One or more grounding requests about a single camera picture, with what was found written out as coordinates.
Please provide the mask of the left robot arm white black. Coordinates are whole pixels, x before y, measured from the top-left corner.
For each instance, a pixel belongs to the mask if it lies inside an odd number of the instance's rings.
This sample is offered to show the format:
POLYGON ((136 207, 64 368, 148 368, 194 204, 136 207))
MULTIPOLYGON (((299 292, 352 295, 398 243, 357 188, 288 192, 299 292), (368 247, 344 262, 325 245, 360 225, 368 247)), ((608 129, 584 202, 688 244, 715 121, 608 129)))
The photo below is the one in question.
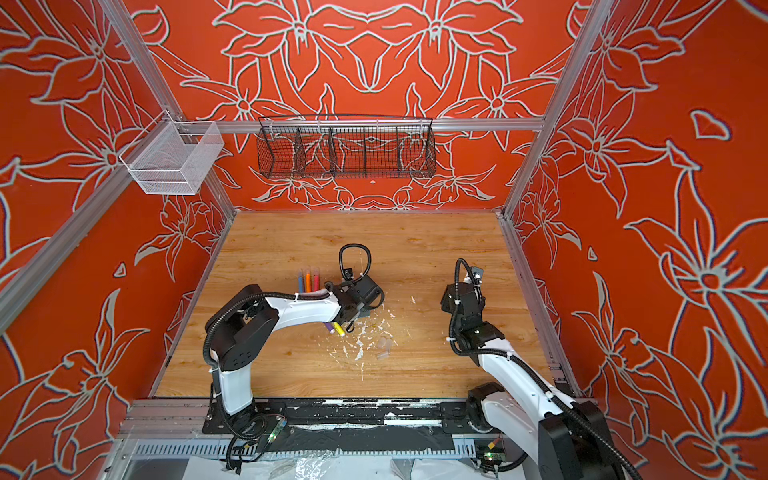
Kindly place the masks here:
POLYGON ((259 414, 251 364, 273 333, 308 324, 338 326, 349 333, 357 319, 384 299, 383 289, 367 275, 305 293, 244 287, 205 325, 202 356, 212 377, 210 407, 219 427, 240 438, 255 436, 259 414))

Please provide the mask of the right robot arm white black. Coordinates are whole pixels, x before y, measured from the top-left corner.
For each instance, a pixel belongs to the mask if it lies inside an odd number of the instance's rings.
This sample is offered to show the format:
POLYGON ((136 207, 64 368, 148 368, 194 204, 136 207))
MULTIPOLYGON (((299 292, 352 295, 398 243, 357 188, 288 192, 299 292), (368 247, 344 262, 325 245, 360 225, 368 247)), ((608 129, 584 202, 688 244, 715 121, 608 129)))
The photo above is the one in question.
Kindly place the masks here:
POLYGON ((524 466, 530 479, 639 478, 615 446, 602 411, 556 388, 484 320, 481 283, 481 269, 459 260, 441 300, 450 316, 446 340, 456 355, 493 378, 468 394, 472 425, 498 430, 522 453, 506 462, 482 456, 477 469, 498 473, 524 466))

